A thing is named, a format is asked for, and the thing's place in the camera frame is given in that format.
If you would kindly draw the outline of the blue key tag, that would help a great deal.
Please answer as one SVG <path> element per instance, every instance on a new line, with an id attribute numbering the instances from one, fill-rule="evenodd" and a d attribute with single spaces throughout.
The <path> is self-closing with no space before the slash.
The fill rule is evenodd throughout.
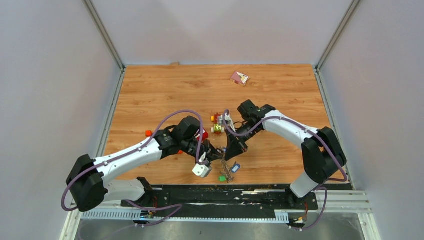
<path id="1" fill-rule="evenodd" d="M 230 168 L 230 171 L 232 172 L 232 173 L 236 173 L 237 171 L 239 171 L 240 170 L 240 168 L 241 168 L 241 165 L 240 164 L 238 164 L 238 163 L 235 163 L 231 168 Z"/>

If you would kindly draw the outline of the green key tag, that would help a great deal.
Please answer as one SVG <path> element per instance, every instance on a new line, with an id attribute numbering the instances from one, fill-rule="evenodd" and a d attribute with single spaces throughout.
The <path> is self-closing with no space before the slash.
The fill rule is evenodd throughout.
<path id="1" fill-rule="evenodd" d="M 225 176 L 223 176 L 223 175 L 219 176 L 219 177 L 218 177 L 218 180 L 219 180 L 220 182 L 227 182 L 227 178 L 226 178 Z"/>

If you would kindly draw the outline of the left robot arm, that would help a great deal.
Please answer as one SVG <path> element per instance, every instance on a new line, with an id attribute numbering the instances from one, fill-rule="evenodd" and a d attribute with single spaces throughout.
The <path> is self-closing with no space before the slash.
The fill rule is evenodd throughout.
<path id="1" fill-rule="evenodd" d="M 75 208 L 80 212 L 90 211 L 103 202 L 118 200 L 149 206 L 153 193 L 144 178 L 118 180 L 117 177 L 150 162 L 185 153 L 199 158 L 192 172 L 205 178 L 212 170 L 211 162 L 222 159 L 224 153 L 208 139 L 203 140 L 204 134 L 200 121 L 187 116 L 179 124 L 159 129 L 144 141 L 119 152 L 96 158 L 82 155 L 65 181 L 65 191 L 71 193 Z"/>

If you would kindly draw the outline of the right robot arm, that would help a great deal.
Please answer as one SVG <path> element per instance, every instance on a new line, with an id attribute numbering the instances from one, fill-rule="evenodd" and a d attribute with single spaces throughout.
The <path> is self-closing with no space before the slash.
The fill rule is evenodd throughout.
<path id="1" fill-rule="evenodd" d="M 333 181 L 332 176 L 338 171 L 343 176 L 341 182 L 348 180 L 343 169 L 347 158 L 331 128 L 310 127 L 287 117 L 271 105 L 259 107 L 249 99 L 237 110 L 243 119 L 240 127 L 235 127 L 229 110 L 218 118 L 227 136 L 225 160 L 245 153 L 248 150 L 247 141 L 261 131 L 276 134 L 301 150 L 303 173 L 286 189 L 285 201 L 290 208 L 301 207 L 306 195 L 327 181 Z"/>

